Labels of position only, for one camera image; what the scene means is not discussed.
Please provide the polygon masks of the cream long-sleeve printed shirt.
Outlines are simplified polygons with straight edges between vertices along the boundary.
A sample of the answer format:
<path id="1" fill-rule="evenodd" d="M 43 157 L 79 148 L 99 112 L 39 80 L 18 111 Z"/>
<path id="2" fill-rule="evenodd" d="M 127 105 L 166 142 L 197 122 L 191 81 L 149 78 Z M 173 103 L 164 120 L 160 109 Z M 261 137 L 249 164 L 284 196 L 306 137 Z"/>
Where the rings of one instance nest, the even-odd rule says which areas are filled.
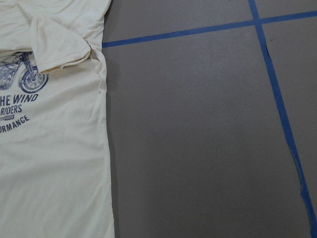
<path id="1" fill-rule="evenodd" d="M 0 235 L 112 238 L 108 0 L 0 3 Z"/>

